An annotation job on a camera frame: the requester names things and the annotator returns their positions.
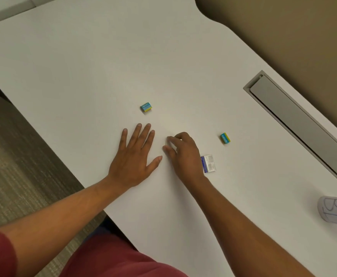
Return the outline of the person's left hand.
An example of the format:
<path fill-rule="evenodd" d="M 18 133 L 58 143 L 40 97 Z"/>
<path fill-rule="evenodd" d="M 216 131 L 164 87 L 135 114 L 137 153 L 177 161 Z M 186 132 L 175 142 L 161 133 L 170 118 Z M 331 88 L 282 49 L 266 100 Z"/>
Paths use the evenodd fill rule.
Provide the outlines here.
<path fill-rule="evenodd" d="M 152 147 L 155 131 L 150 129 L 142 150 L 139 150 L 136 148 L 136 140 L 143 128 L 141 123 L 135 127 L 124 150 L 120 150 L 119 144 L 106 177 L 109 182 L 123 190 L 139 185 L 152 174 L 152 172 L 146 172 L 146 166 L 150 164 L 148 163 L 148 154 Z"/>

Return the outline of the person's right hand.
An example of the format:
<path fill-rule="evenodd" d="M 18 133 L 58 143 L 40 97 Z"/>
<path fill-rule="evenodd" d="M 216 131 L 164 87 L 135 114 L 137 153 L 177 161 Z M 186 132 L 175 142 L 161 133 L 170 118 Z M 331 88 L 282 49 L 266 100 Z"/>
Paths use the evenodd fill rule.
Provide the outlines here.
<path fill-rule="evenodd" d="M 199 149 L 194 139 L 187 132 L 168 136 L 167 142 L 177 152 L 177 166 L 173 166 L 173 168 L 177 177 L 185 186 L 195 186 L 208 182 L 203 172 Z"/>

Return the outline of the person's right forearm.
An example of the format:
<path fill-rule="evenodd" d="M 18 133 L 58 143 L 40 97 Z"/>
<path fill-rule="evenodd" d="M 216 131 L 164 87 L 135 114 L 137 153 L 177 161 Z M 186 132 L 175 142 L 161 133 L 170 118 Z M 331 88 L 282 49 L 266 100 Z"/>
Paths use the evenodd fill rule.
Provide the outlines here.
<path fill-rule="evenodd" d="M 208 220 L 235 277 L 315 277 L 204 175 L 185 181 L 184 185 Z"/>

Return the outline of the white blue printed box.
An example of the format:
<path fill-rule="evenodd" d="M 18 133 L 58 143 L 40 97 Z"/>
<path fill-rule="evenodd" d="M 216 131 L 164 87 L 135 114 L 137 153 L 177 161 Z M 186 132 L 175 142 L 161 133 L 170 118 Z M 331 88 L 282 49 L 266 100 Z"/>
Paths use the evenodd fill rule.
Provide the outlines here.
<path fill-rule="evenodd" d="M 202 167 L 203 167 L 203 172 L 209 173 L 209 172 L 214 172 L 216 171 L 216 166 L 214 162 L 213 155 L 203 155 L 201 156 L 201 162 L 202 162 Z"/>

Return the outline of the red shirt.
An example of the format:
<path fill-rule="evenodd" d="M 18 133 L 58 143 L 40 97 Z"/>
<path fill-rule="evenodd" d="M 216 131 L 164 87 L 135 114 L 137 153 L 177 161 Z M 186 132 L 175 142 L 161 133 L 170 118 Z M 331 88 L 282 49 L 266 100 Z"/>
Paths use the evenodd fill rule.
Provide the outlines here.
<path fill-rule="evenodd" d="M 0 277 L 15 277 L 17 257 L 0 233 Z M 98 233 L 70 257 L 59 277 L 188 277 L 182 271 L 134 250 L 121 238 Z"/>

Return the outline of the person's left forearm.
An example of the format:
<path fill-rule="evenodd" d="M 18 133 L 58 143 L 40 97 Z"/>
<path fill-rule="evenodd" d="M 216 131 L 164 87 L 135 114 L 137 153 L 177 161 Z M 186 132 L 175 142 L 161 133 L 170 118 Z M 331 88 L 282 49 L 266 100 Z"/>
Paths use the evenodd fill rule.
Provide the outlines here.
<path fill-rule="evenodd" d="M 35 277 L 101 211 L 128 191 L 127 182 L 107 176 L 35 213 L 0 227 L 16 258 L 15 277 Z"/>

